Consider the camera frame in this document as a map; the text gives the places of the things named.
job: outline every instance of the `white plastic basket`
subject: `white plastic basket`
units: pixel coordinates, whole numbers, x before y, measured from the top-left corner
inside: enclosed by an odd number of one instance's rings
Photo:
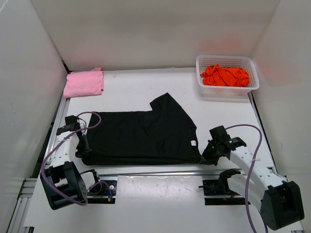
[[[200,76],[208,66],[219,64],[221,67],[241,67],[246,69],[249,74],[248,87],[234,86],[208,86],[203,84],[203,77]],[[223,94],[223,95],[240,95],[246,94],[251,90],[259,88],[259,80],[253,61],[248,57],[239,56],[217,56],[217,55],[200,55],[196,58],[196,75],[200,85],[201,93],[206,94]]]

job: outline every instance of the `folded pink cloth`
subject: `folded pink cloth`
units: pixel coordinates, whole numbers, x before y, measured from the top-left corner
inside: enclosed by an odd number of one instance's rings
[[[91,71],[70,73],[64,88],[64,97],[101,95],[104,89],[104,73],[100,67]]]

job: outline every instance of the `white wall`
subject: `white wall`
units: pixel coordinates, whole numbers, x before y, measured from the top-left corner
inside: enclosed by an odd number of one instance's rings
[[[194,67],[249,56],[279,0],[31,0],[69,69]]]
[[[0,0],[0,232],[32,174],[66,72],[28,0]]]
[[[281,0],[253,54],[254,92],[278,171],[300,186],[311,232],[311,1]]]

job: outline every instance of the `cable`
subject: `cable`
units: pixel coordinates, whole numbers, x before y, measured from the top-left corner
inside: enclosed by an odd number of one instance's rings
[[[92,188],[94,188],[96,185],[98,185],[98,184],[104,184],[107,188],[108,188],[108,195],[110,195],[110,198],[111,198],[111,200],[112,200],[112,192],[111,192],[111,189],[110,189],[110,187],[109,187],[109,185],[105,182],[105,181],[98,181],[98,182],[96,182],[95,184],[93,184],[89,189],[92,189]]]
[[[88,192],[89,192],[90,194],[92,194],[92,195],[97,195],[97,194],[99,194],[99,193],[102,191],[102,189],[103,189],[103,184],[101,183],[101,188],[100,188],[100,190],[99,190],[97,193],[91,193],[91,192],[90,192],[90,188],[88,189]]]
[[[230,126],[230,127],[226,128],[226,130],[231,129],[231,128],[235,128],[235,127],[240,127],[240,126],[252,127],[252,128],[255,128],[259,132],[259,142],[257,144],[257,147],[256,147],[255,151],[254,151],[253,161],[252,161],[252,164],[251,164],[251,166],[249,168],[249,171],[248,171],[248,174],[247,174],[247,178],[246,178],[246,185],[245,185],[245,207],[246,207],[246,213],[247,213],[249,224],[251,225],[251,228],[252,228],[253,232],[257,233],[257,231],[255,229],[255,226],[253,224],[253,221],[252,221],[251,214],[249,212],[248,187],[249,187],[249,182],[250,182],[250,179],[251,179],[251,174],[252,174],[252,171],[253,171],[253,168],[254,168],[254,165],[255,165],[256,155],[257,155],[257,152],[258,152],[259,147],[260,147],[261,142],[262,142],[262,133],[261,133],[261,131],[260,131],[260,129],[258,127],[256,127],[255,125],[249,125],[249,124],[233,125],[233,126]],[[267,225],[265,223],[263,223],[263,224],[264,224],[265,232],[268,233]]]
[[[235,197],[235,195],[236,195],[237,193],[234,193],[234,194],[232,194],[232,196],[231,197],[229,197],[229,198],[225,198],[225,200],[231,200],[232,198],[234,198]]]
[[[86,127],[86,125],[87,125],[86,121],[85,121],[85,120],[83,120],[82,118],[79,118],[79,117],[78,117],[78,119],[84,122],[84,128],[85,128],[85,127]]]
[[[87,200],[85,202],[80,202],[80,201],[77,201],[69,196],[67,196],[66,194],[64,194],[63,192],[59,191],[52,183],[50,183],[50,181],[48,180],[47,176],[45,175],[45,172],[44,172],[44,167],[45,167],[45,164],[47,162],[47,160],[50,158],[50,156],[58,149],[60,148],[60,146],[68,139],[70,138],[72,135],[74,135],[75,133],[78,133],[78,132],[81,132],[83,130],[90,130],[90,129],[94,129],[96,128],[100,122],[102,121],[102,118],[101,116],[98,114],[98,113],[95,113],[95,112],[82,112],[80,114],[77,115],[80,116],[82,114],[85,114],[85,113],[91,113],[91,114],[94,114],[98,117],[98,122],[96,125],[93,125],[93,126],[89,126],[89,127],[86,127],[86,128],[83,128],[83,129],[79,129],[79,130],[76,130],[76,131],[73,131],[71,132],[70,134],[68,134],[66,137],[64,137],[63,140],[61,140],[48,154],[47,156],[44,158],[43,162],[42,162],[42,165],[41,165],[41,175],[42,175],[42,178],[43,180],[47,183],[47,185],[54,191],[56,192],[57,194],[59,194],[60,196],[62,196],[63,198],[75,203],[75,204],[78,204],[78,205],[82,205],[82,206],[85,206],[87,205]]]

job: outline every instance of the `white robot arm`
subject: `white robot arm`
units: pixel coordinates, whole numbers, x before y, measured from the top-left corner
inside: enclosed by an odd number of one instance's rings
[[[202,155],[205,163],[217,165],[218,159],[225,156],[248,174],[253,154],[246,144],[238,137],[231,138],[223,126],[210,130],[210,133],[212,140]],[[219,184],[220,189],[229,189],[244,197],[248,188],[248,201],[258,209],[263,222],[272,230],[304,218],[299,186],[274,174],[259,160],[255,160],[248,187],[246,177],[237,169],[222,172]]]

